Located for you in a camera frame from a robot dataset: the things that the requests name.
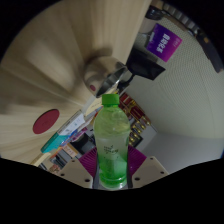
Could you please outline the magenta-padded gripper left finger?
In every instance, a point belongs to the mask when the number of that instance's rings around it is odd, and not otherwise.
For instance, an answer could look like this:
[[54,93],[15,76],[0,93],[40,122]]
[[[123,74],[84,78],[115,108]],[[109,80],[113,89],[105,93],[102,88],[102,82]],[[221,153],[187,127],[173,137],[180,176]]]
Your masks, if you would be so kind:
[[79,159],[70,160],[59,172],[59,176],[83,188],[97,189],[99,187],[97,149],[91,149]]

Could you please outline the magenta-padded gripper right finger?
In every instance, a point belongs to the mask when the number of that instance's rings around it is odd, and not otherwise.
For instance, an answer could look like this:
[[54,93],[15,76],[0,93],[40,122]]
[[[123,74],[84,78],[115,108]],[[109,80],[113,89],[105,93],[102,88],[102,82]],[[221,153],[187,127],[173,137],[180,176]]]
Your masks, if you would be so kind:
[[166,169],[154,157],[146,157],[137,149],[128,147],[129,188],[141,188],[168,175]]

